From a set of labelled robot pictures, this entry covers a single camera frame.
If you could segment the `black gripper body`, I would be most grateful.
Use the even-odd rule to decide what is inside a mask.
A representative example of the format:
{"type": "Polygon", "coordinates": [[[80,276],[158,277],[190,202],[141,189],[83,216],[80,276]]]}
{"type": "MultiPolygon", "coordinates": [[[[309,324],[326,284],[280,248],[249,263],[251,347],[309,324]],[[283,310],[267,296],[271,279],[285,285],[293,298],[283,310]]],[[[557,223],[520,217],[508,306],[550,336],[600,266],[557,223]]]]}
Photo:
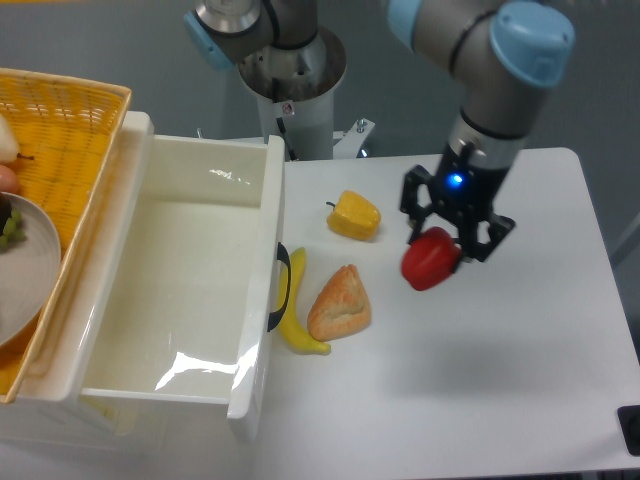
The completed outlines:
{"type": "Polygon", "coordinates": [[[435,174],[433,202],[436,213],[456,226],[459,245],[463,216],[474,215],[478,221],[483,221],[491,212],[497,214],[494,200],[509,169],[487,169],[474,163],[485,159],[486,155],[471,142],[459,153],[448,147],[435,174]]]}

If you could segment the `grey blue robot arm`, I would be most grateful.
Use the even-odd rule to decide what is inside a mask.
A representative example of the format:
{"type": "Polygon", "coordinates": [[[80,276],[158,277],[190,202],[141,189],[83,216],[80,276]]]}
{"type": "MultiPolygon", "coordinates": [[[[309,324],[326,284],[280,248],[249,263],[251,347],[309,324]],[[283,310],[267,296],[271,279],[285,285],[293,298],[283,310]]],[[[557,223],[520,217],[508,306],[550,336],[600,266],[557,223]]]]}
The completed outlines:
{"type": "MultiPolygon", "coordinates": [[[[575,33],[541,1],[387,1],[387,25],[410,51],[463,84],[467,97],[434,173],[404,178],[400,209],[412,229],[403,273],[454,273],[484,261],[513,230],[494,199],[548,94],[561,81],[575,33]]],[[[185,27],[216,70],[237,68],[265,136],[293,160],[332,155],[333,93],[344,77],[340,40],[313,1],[201,1],[185,27]]]]}

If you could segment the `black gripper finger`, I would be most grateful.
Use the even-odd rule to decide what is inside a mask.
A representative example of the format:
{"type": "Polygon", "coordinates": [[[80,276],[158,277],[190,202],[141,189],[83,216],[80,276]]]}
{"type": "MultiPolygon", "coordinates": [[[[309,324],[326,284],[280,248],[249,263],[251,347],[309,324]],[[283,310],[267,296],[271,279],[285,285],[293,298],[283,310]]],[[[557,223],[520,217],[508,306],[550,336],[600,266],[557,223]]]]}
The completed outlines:
{"type": "Polygon", "coordinates": [[[426,219],[435,211],[433,191],[436,186],[435,176],[422,165],[415,165],[404,175],[399,210],[408,217],[411,234],[407,240],[412,244],[423,232],[426,219]],[[421,188],[427,194],[427,202],[420,203],[421,188]]]}
{"type": "Polygon", "coordinates": [[[483,221],[478,221],[474,215],[463,216],[460,225],[460,262],[484,263],[514,229],[513,219],[494,212],[483,221]]]}

